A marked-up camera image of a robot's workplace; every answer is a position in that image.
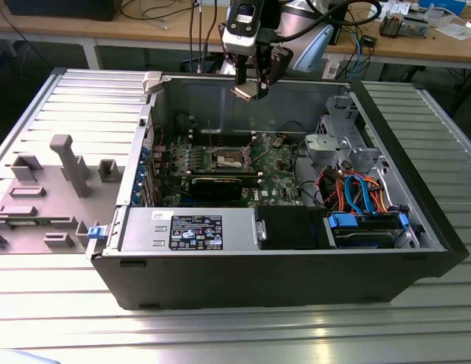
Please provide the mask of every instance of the blue cable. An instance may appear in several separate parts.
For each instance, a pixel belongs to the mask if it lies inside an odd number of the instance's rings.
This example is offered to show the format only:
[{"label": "blue cable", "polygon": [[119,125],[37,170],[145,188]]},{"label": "blue cable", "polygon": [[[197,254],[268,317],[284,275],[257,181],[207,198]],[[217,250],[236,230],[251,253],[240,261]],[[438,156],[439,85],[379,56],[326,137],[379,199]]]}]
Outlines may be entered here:
[{"label": "blue cable", "polygon": [[351,180],[354,178],[356,178],[362,185],[363,201],[365,201],[366,211],[370,213],[375,212],[375,207],[372,204],[372,200],[370,199],[368,186],[366,185],[363,178],[361,178],[360,176],[356,176],[354,174],[349,176],[344,183],[344,197],[347,199],[348,205],[353,207],[358,215],[363,215],[362,210],[360,210],[360,208],[353,203],[353,200],[351,199],[351,196],[350,196],[350,183],[351,183]]},{"label": "blue cable", "polygon": [[362,47],[360,46],[360,41],[358,40],[358,35],[356,35],[354,32],[352,32],[350,30],[348,30],[347,32],[349,34],[351,34],[353,36],[353,38],[355,38],[356,48],[358,49],[358,58],[356,59],[356,66],[353,69],[353,72],[350,76],[350,80],[352,80],[355,77],[356,70],[358,70],[358,66],[360,65],[360,58],[362,56]]}]

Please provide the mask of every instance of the metal slotted table surface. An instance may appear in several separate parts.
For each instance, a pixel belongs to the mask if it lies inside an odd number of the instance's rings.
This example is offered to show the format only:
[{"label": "metal slotted table surface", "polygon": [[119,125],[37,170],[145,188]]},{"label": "metal slotted table surface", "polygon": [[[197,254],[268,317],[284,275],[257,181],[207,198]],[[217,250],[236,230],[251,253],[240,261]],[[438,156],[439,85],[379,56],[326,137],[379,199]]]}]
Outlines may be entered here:
[{"label": "metal slotted table surface", "polygon": [[[142,78],[136,72],[76,70],[51,76],[12,131],[20,138],[0,149],[0,194],[7,188],[2,180],[11,178],[5,167],[11,153],[53,158],[34,140],[48,140],[58,128],[82,140],[79,152],[91,163],[115,158],[124,165],[144,103]],[[471,253],[468,143],[453,124],[428,111],[432,100],[425,92],[408,85],[366,87],[378,94],[375,103],[422,166],[419,173]],[[393,107],[399,99],[415,105],[399,115]],[[90,121],[88,113],[96,108],[111,113],[107,121]],[[419,130],[432,131],[434,138],[419,138]],[[100,151],[99,138],[110,142],[108,149]],[[446,192],[450,184],[456,185],[452,198]],[[471,255],[444,277],[418,281],[386,304],[160,312],[120,308],[83,254],[0,256],[0,348],[5,347],[65,364],[471,362]]]}]

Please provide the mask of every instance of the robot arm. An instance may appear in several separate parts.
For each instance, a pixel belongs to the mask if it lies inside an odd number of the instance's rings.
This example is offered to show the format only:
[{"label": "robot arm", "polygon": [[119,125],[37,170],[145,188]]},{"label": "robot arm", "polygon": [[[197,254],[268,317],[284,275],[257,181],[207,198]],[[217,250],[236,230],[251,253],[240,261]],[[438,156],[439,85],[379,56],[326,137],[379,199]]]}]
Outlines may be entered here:
[{"label": "robot arm", "polygon": [[[282,9],[288,3],[287,1],[282,3],[279,0],[232,0],[227,22],[220,24],[218,30],[225,60],[236,70],[235,87],[232,91],[237,96],[247,101],[261,99],[267,95],[269,86],[282,78],[291,63],[294,52],[292,48],[283,47],[280,43],[290,43],[289,46],[294,46],[293,41],[303,36],[307,41],[308,36],[311,36],[310,32],[323,21],[339,26],[354,26],[373,21],[382,12],[382,7],[377,0],[343,0],[324,14],[319,12],[324,7],[315,7],[311,0],[305,1],[310,10],[319,17],[311,20],[312,23],[309,26],[295,34],[281,36],[277,33],[277,29],[281,22]],[[373,4],[377,11],[369,19],[356,22],[331,18],[334,12],[354,2]],[[249,58],[256,72],[256,81],[246,79],[246,63]]]},{"label": "robot arm", "polygon": [[[233,0],[227,23],[218,27],[225,60],[236,69],[233,92],[245,100],[261,99],[287,69],[293,52],[279,45],[276,33],[283,5],[278,0]],[[251,58],[257,81],[246,80]]]}]

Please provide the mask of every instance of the floor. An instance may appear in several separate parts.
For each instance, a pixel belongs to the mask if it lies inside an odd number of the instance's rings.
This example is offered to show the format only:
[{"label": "floor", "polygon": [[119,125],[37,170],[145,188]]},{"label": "floor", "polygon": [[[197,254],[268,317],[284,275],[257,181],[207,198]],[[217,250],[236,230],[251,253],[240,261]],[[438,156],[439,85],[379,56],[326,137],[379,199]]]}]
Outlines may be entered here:
[{"label": "floor", "polygon": [[[87,68],[83,50],[77,45],[35,43],[34,46],[55,67]],[[50,73],[50,68],[28,44],[16,42],[14,47],[17,50],[15,58],[9,58],[4,53],[0,55],[0,143]],[[189,56],[185,51],[145,52],[142,49],[116,47],[101,47],[100,52],[104,68],[135,71],[178,72],[180,62]],[[382,73],[382,80],[402,81],[406,71],[407,67],[388,65]],[[310,76],[320,77],[321,72],[322,67]],[[413,81],[421,83],[444,109],[451,103],[458,84],[446,69],[437,67],[427,67],[418,72]],[[456,113],[454,120],[471,139],[471,96]]]}]

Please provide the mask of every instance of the warning label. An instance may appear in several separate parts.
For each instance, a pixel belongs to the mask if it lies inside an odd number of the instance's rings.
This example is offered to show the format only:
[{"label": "warning label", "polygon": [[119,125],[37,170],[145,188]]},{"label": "warning label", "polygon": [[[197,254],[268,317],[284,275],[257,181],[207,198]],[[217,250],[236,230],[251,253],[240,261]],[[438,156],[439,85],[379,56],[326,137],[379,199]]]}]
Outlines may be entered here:
[{"label": "warning label", "polygon": [[171,250],[222,250],[221,216],[173,216],[169,248]]}]

